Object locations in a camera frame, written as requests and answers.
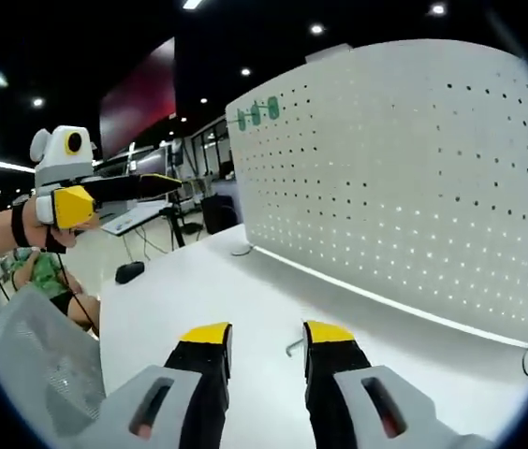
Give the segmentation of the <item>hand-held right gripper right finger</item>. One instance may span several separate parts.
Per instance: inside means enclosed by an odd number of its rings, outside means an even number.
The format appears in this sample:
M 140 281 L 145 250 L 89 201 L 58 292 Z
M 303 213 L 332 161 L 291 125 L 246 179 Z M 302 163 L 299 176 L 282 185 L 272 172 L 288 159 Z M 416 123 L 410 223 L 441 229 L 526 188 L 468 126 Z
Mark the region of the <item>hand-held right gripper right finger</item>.
M 305 405 L 317 448 L 491 448 L 440 421 L 434 402 L 374 366 L 346 328 L 303 323 Z

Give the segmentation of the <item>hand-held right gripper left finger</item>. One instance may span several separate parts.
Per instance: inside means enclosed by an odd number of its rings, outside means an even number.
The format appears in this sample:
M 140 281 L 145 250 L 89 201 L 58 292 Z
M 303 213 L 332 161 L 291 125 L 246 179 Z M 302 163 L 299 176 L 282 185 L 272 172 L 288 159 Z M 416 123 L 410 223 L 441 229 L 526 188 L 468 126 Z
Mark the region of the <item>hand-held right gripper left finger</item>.
M 229 405 L 232 324 L 195 327 L 101 406 L 80 448 L 218 448 Z

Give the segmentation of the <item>person's left hand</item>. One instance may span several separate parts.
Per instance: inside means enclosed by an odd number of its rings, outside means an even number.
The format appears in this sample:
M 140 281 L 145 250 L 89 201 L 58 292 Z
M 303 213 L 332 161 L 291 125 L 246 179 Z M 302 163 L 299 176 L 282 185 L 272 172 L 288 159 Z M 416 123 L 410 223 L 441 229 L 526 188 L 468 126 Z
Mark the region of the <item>person's left hand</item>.
M 53 226 L 44 224 L 29 225 L 25 228 L 25 235 L 33 247 L 42 249 L 48 248 L 48 237 L 51 237 L 58 244 L 66 249 L 73 248 L 76 245 L 77 233 L 99 228 L 99 217 L 93 216 L 88 222 L 77 225 L 70 229 L 57 229 Z

